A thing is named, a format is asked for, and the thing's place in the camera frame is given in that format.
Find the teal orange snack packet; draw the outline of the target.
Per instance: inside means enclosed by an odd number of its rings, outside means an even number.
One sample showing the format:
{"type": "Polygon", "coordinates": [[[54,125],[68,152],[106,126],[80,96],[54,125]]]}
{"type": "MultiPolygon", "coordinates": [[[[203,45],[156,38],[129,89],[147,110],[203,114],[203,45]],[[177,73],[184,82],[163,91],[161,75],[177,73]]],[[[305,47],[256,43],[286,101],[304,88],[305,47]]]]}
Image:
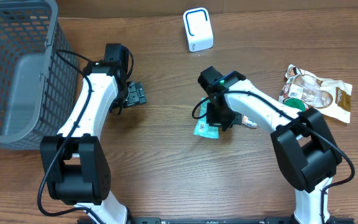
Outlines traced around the teal orange snack packet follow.
{"type": "MultiPolygon", "coordinates": [[[[203,102],[200,106],[200,116],[204,115],[207,111],[207,104],[209,103],[209,100],[203,102]]],[[[206,122],[206,116],[203,118],[200,118],[195,126],[195,129],[193,131],[193,134],[195,136],[201,136],[204,138],[210,138],[210,139],[218,139],[219,138],[219,129],[214,126],[210,126],[206,122]]]]}

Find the small orange white box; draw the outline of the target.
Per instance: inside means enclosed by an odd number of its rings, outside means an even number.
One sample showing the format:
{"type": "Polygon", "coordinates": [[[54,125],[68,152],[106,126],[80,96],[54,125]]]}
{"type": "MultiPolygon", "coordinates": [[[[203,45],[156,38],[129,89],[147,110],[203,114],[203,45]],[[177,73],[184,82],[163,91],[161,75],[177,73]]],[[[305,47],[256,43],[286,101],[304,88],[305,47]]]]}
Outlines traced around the small orange white box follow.
{"type": "Polygon", "coordinates": [[[252,128],[252,129],[256,129],[257,128],[257,124],[255,122],[253,122],[250,118],[248,118],[247,116],[242,116],[242,124],[247,126],[248,128],[252,128]]]}

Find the beige brown snack bag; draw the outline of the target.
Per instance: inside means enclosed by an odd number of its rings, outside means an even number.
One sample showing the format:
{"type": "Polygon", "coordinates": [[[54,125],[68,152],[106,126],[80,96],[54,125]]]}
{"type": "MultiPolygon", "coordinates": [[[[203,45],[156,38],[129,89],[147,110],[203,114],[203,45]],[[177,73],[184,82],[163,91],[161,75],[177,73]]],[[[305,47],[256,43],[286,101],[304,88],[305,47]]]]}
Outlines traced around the beige brown snack bag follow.
{"type": "Polygon", "coordinates": [[[305,104],[306,110],[315,108],[326,116],[350,123],[351,84],[317,77],[292,64],[288,66],[285,78],[287,82],[278,97],[279,102],[284,104],[289,98],[297,98],[305,104]]]}

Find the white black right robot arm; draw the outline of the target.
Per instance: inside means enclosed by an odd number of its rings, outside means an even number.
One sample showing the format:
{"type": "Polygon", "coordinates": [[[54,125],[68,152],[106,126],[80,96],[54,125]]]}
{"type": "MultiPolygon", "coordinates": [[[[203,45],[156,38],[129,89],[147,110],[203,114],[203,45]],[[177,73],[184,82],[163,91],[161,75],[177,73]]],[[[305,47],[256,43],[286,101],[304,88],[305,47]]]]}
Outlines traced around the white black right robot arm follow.
{"type": "Polygon", "coordinates": [[[210,126],[225,131],[246,116],[269,133],[280,172],[295,189],[291,223],[339,223],[328,212],[327,187],[342,157],[318,110],[279,103],[237,71],[224,76],[208,67],[198,83],[208,96],[202,117],[210,126]]]}

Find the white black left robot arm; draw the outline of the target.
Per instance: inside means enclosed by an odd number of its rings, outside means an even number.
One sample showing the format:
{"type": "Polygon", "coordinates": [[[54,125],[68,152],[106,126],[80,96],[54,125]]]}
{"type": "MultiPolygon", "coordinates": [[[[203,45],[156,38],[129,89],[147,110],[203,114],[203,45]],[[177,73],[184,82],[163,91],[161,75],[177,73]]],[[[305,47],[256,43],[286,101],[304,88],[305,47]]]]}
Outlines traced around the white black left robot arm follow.
{"type": "Polygon", "coordinates": [[[37,206],[48,217],[85,212],[93,223],[134,223],[130,210],[111,192],[111,170],[100,143],[108,113],[147,102],[141,82],[130,80],[132,52],[107,44],[102,60],[88,60],[79,98],[54,136],[44,136],[40,155],[44,177],[37,206]]]}

